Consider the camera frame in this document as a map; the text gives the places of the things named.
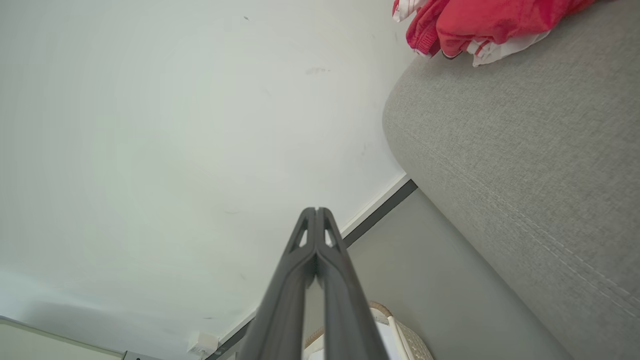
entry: gray fabric upholstery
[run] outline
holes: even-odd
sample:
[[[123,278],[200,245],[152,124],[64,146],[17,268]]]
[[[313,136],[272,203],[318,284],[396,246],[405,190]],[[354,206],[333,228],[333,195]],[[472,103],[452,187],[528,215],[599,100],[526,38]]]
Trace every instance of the gray fabric upholstery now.
[[[640,359],[640,2],[479,68],[419,58],[384,115],[398,162],[577,359]]]

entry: clothing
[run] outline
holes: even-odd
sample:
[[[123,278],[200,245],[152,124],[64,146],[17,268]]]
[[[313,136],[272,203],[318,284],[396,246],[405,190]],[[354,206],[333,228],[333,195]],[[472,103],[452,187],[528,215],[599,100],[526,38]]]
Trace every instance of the clothing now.
[[[440,49],[450,58],[481,44],[486,58],[503,58],[521,51],[544,38],[565,16],[579,12],[594,0],[427,0],[409,26],[406,39],[409,46],[420,54],[433,56]],[[400,3],[394,6],[398,18],[411,6]],[[514,46],[497,47],[509,39],[517,38]],[[497,56],[487,56],[492,52]]]
[[[393,18],[395,21],[401,22],[426,3],[427,0],[395,0]]]

